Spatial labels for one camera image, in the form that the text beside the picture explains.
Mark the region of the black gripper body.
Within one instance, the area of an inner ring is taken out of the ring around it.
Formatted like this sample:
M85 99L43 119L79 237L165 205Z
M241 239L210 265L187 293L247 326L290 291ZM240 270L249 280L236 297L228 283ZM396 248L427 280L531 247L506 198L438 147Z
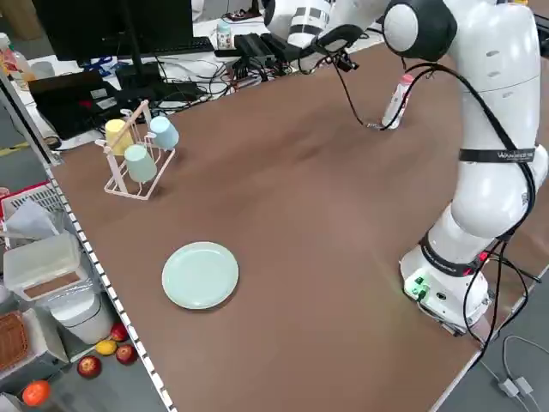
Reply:
M310 44L299 51L298 60L312 56L313 54L319 54L322 56L328 56L329 52L325 46L319 43L319 37L315 36Z

